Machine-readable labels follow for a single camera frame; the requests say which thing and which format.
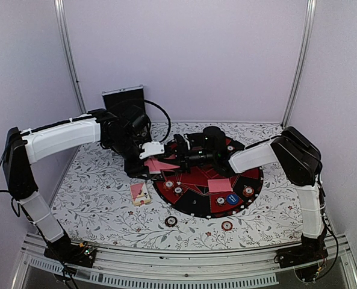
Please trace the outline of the red playing card deck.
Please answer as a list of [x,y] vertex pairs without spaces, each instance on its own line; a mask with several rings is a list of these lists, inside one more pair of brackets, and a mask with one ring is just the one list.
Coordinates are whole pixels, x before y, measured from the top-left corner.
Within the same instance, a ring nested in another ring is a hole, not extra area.
[[175,170],[179,169],[179,166],[160,162],[154,158],[149,158],[144,162],[144,165],[148,167],[150,174],[160,174],[163,170]]

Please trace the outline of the dark chips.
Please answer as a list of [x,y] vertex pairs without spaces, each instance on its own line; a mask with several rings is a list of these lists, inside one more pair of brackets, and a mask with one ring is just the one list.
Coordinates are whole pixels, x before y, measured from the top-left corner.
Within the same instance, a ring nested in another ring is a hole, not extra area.
[[173,189],[173,193],[174,193],[175,195],[181,195],[181,194],[183,193],[182,187],[175,187],[175,188]]
[[223,197],[218,197],[218,198],[216,199],[216,204],[217,204],[218,206],[222,206],[222,205],[224,205],[225,203],[226,203],[226,199],[223,198]]

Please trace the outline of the blue small blind button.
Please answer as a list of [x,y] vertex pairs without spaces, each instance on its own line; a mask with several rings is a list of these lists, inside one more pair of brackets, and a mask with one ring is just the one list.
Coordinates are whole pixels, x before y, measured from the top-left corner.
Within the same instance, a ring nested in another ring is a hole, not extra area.
[[227,195],[226,201],[230,205],[236,205],[239,203],[240,198],[238,197],[237,194],[232,193],[232,194]]

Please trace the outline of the orange chip stack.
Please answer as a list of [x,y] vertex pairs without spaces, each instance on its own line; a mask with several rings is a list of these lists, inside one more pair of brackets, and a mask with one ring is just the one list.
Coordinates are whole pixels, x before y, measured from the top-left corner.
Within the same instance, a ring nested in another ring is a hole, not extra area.
[[222,223],[222,229],[224,231],[230,231],[230,230],[232,230],[232,228],[233,228],[233,224],[230,221],[224,221]]

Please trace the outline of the dark red chip stack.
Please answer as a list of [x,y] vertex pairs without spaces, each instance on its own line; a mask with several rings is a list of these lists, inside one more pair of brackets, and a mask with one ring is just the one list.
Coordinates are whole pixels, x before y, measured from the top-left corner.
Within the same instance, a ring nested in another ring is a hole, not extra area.
[[174,227],[177,224],[178,220],[176,217],[169,216],[165,219],[164,223],[167,227]]

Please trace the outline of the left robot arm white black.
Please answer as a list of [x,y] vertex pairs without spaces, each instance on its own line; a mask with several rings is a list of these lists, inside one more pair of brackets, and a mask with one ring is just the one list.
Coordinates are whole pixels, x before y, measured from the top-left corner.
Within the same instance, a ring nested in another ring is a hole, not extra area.
[[19,205],[17,214],[24,213],[37,228],[49,251],[62,261],[70,261],[75,252],[82,250],[72,244],[51,212],[39,188],[50,183],[35,170],[53,164],[55,168],[49,174],[59,181],[67,164],[59,158],[70,158],[73,149],[96,143],[122,157],[129,177],[142,178],[149,170],[141,158],[141,146],[150,140],[150,129],[150,118],[136,105],[128,106],[120,114],[99,108],[35,129],[12,127],[0,157],[0,172],[7,186],[0,193],[9,194]]

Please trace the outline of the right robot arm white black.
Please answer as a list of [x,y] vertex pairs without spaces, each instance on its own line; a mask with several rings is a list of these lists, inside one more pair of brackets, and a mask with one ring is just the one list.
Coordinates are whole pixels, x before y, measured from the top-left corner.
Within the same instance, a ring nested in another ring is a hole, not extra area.
[[228,143],[226,134],[220,128],[208,126],[200,133],[176,134],[157,159],[179,166],[186,173],[193,166],[210,164],[217,173],[227,177],[265,164],[278,163],[297,191],[303,228],[301,245],[277,251],[277,260],[287,265],[327,257],[321,153],[296,128],[289,126],[277,136],[250,146],[240,146]]

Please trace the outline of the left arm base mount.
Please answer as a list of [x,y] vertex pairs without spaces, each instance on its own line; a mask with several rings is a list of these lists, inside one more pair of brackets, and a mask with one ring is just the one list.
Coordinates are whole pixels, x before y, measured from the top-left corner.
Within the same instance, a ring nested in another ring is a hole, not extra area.
[[96,247],[58,240],[47,245],[44,256],[59,262],[92,268],[96,258]]

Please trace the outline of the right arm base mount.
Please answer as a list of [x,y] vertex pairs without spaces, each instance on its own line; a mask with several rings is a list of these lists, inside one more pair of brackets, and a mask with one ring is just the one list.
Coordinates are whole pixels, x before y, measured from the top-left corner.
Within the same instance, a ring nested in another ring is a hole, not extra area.
[[327,257],[325,245],[317,250],[311,246],[299,245],[277,250],[273,262],[282,269],[302,266],[294,270],[296,277],[302,282],[313,282],[325,267]]

